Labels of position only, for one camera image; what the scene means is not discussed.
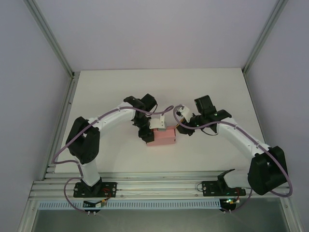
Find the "wire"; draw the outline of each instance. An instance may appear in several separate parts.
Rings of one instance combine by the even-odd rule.
[[[82,209],[79,209],[79,208],[77,208],[75,205],[73,205],[73,203],[70,202],[70,200],[69,200],[69,198],[68,198],[68,196],[67,196],[67,193],[66,193],[67,185],[68,185],[68,183],[69,183],[70,181],[72,181],[72,180],[81,180],[81,179],[82,179],[82,177],[72,177],[72,178],[70,178],[70,179],[64,184],[63,194],[64,194],[65,199],[66,199],[67,202],[70,204],[70,206],[72,206],[73,209],[76,209],[76,210],[79,211],[79,212],[88,214],[86,211],[84,211],[84,210],[82,210]]]
[[[249,196],[248,196],[247,200],[246,200],[242,205],[240,205],[239,207],[237,207],[236,209],[234,209],[234,210],[233,210],[233,213],[234,213],[234,212],[237,212],[238,210],[240,210],[241,208],[243,208],[243,207],[248,203],[248,201],[249,201],[250,198],[252,197],[252,193],[253,193],[253,189],[250,190],[250,193],[249,193]]]
[[[291,182],[291,179],[289,178],[288,174],[286,173],[286,171],[284,170],[284,168],[281,166],[281,164],[276,160],[275,157],[273,157],[273,155],[270,154],[269,151],[267,151],[265,148],[263,148],[253,137],[251,137],[247,132],[245,132],[242,128],[239,128],[237,127],[237,125],[233,124],[233,123],[230,123],[230,122],[225,122],[225,121],[214,121],[214,122],[210,122],[210,123],[207,123],[205,125],[202,125],[202,126],[198,126],[198,127],[189,127],[189,126],[186,126],[184,125],[183,123],[181,123],[181,121],[177,118],[177,110],[179,108],[182,108],[183,105],[177,105],[176,107],[174,107],[174,110],[173,110],[173,115],[174,115],[174,118],[175,120],[184,128],[187,128],[187,129],[191,129],[191,130],[197,130],[197,129],[203,129],[205,127],[209,127],[210,125],[213,125],[213,124],[226,124],[226,125],[229,125],[237,130],[239,130],[244,136],[246,136],[249,140],[251,140],[258,148],[260,148],[263,152],[265,152],[274,162],[275,164],[278,166],[278,168],[280,169],[280,171],[282,172],[282,174],[284,175],[286,181],[288,182],[288,185],[289,185],[289,192],[287,194],[280,194],[280,193],[277,193],[277,192],[274,192],[274,191],[270,191],[271,193],[275,194],[276,196],[279,196],[279,197],[290,197],[293,193],[293,186],[292,186],[292,182]]]
[[[236,188],[236,192],[237,192],[237,198],[236,198],[236,201],[238,201],[238,200],[239,200],[239,196],[240,196],[240,192],[239,192],[238,188]]]
[[[158,104],[155,105],[155,109],[153,111],[153,113],[156,111],[156,109],[158,108]]]
[[[181,119],[180,121],[181,121],[181,122],[183,122],[183,120],[184,120],[184,118],[183,118],[183,119]],[[176,128],[177,128],[178,126],[179,126],[179,123],[176,125]]]
[[[201,184],[202,184],[202,183],[199,183],[199,184],[197,185],[197,191],[199,191],[199,192],[203,192],[203,190],[199,190],[199,189],[198,189],[198,186],[201,185]]]
[[[73,205],[72,202],[70,202],[68,196],[67,196],[67,193],[66,193],[66,187],[68,185],[68,183],[72,180],[81,180],[84,175],[83,175],[83,171],[81,169],[81,166],[79,164],[78,161],[76,160],[65,160],[65,161],[56,161],[57,157],[61,154],[61,152],[63,152],[66,148],[68,148],[79,136],[81,136],[86,130],[88,130],[90,127],[92,127],[95,123],[99,122],[102,118],[104,118],[105,116],[109,115],[109,114],[112,114],[116,111],[120,111],[120,110],[125,110],[125,109],[132,109],[132,110],[136,110],[136,111],[139,111],[139,112],[142,112],[142,113],[147,113],[147,114],[151,114],[151,115],[163,115],[169,111],[171,111],[172,109],[174,108],[173,105],[170,105],[168,108],[166,108],[164,111],[162,112],[147,112],[147,111],[144,111],[144,110],[141,110],[141,109],[138,109],[138,108],[135,108],[135,107],[129,107],[129,106],[126,106],[126,107],[120,107],[120,108],[116,108],[116,109],[113,109],[113,110],[110,110],[109,112],[101,115],[100,117],[98,117],[97,120],[94,120],[92,123],[90,123],[88,126],[86,126],[84,129],[82,129],[72,140],[70,140],[65,146],[63,146],[53,157],[52,159],[52,163],[54,164],[63,164],[63,163],[76,163],[77,164],[77,167],[78,167],[78,170],[79,170],[79,173],[81,175],[81,177],[72,177],[70,178],[64,185],[64,188],[63,188],[63,194],[64,194],[64,197],[65,199],[67,200],[67,202],[70,204],[70,206],[72,206],[74,209],[76,209],[77,211],[80,211],[82,213],[87,213],[86,211],[82,210],[82,209],[79,209],[77,208],[76,206]]]
[[[207,135],[210,135],[210,136],[216,136],[216,135],[218,135],[218,133],[216,133],[216,134],[208,134],[207,132],[204,131],[204,129],[201,129],[201,131],[202,131],[204,134],[207,134]]]
[[[76,160],[65,160],[65,161],[56,161],[57,157],[66,149],[68,148],[79,136],[81,136],[86,130],[88,130],[90,127],[92,127],[94,124],[96,124],[97,122],[99,122],[102,118],[106,117],[107,115],[110,115],[116,111],[120,111],[120,110],[126,110],[126,109],[131,109],[131,110],[136,110],[145,114],[150,114],[150,115],[164,115],[165,113],[171,111],[174,108],[173,105],[170,105],[168,108],[166,108],[164,111],[162,112],[148,112],[148,111],[144,111],[135,107],[130,107],[130,106],[125,106],[125,107],[120,107],[120,108],[116,108],[113,110],[110,110],[109,112],[101,115],[100,117],[97,118],[97,120],[94,120],[92,123],[90,123],[88,126],[86,126],[84,129],[82,129],[74,138],[72,138],[72,140],[70,140],[65,146],[63,146],[53,157],[52,159],[52,163],[53,164],[63,164],[63,163],[76,163],[79,173],[81,174],[81,177],[83,177],[83,171],[80,167],[80,164],[78,161]]]

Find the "white plastic bracket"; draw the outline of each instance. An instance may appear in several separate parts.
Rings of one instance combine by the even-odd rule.
[[[166,123],[165,123],[165,116],[160,115],[160,118],[153,118],[149,120],[150,122],[150,129],[165,129],[166,128]]]
[[[187,122],[190,122],[190,119],[192,118],[193,114],[188,107],[183,106],[182,108],[178,110],[178,112],[182,114],[182,116]]]

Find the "pink block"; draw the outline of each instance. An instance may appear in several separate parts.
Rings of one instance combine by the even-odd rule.
[[[147,146],[168,145],[176,143],[176,127],[167,127],[166,131],[154,129],[154,141],[147,143]]]

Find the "white wall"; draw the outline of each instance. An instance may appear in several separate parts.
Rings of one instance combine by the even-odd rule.
[[[37,0],[74,71],[238,68],[277,0]]]
[[[21,0],[0,1],[0,231],[15,232],[68,77]]]
[[[288,1],[248,75],[258,118],[271,145],[281,146],[294,199],[309,230],[309,1]]]

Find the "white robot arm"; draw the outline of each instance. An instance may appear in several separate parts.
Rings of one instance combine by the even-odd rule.
[[[83,173],[81,183],[74,188],[74,197],[100,197],[102,194],[100,191],[106,187],[99,176],[95,158],[98,155],[100,138],[110,129],[123,122],[133,121],[134,125],[139,128],[138,136],[143,141],[149,143],[154,140],[154,132],[150,126],[151,117],[147,117],[145,113],[135,109],[150,111],[156,104],[154,97],[149,94],[146,94],[142,99],[130,96],[115,108],[118,111],[103,118],[84,119],[79,117],[75,120],[66,143],[70,142],[89,124],[97,122],[68,146],[70,153],[79,162]]]
[[[205,187],[204,189],[206,189],[206,191],[203,191],[204,195],[227,195],[235,193],[233,191],[234,188],[252,188],[256,193],[264,195],[286,182],[286,178],[282,171],[262,150],[263,148],[268,151],[279,162],[285,172],[287,172],[284,152],[280,147],[270,147],[267,144],[259,142],[238,126],[237,122],[227,111],[217,111],[208,95],[195,99],[195,103],[200,115],[196,116],[192,114],[189,121],[183,115],[183,112],[191,115],[191,113],[188,113],[187,107],[183,106],[177,110],[177,114],[184,117],[184,120],[177,127],[177,130],[182,134],[191,136],[195,128],[213,123],[210,125],[210,128],[237,147],[237,149],[251,162],[250,168],[248,167],[245,170],[232,169],[222,173],[218,176],[218,181],[216,183],[212,182],[210,185],[207,185],[205,181],[205,183],[202,184],[202,186]]]

